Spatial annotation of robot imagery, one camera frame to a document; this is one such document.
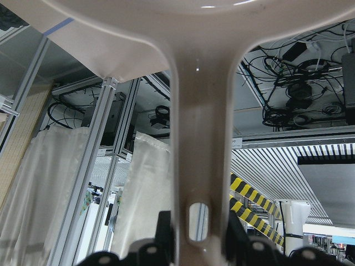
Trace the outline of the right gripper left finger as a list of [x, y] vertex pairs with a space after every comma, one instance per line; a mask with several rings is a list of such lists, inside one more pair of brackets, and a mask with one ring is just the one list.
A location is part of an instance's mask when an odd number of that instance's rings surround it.
[[87, 256], [79, 265], [173, 265], [174, 260], [171, 212], [161, 211], [158, 215], [155, 237], [140, 239], [132, 243], [124, 258], [112, 252], [100, 251]]

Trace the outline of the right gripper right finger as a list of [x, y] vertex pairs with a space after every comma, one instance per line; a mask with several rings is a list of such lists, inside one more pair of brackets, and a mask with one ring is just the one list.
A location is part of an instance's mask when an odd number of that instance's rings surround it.
[[229, 213], [226, 231], [226, 260], [231, 265], [350, 265], [313, 247], [296, 249], [292, 255], [279, 252], [269, 240], [249, 237], [234, 212]]

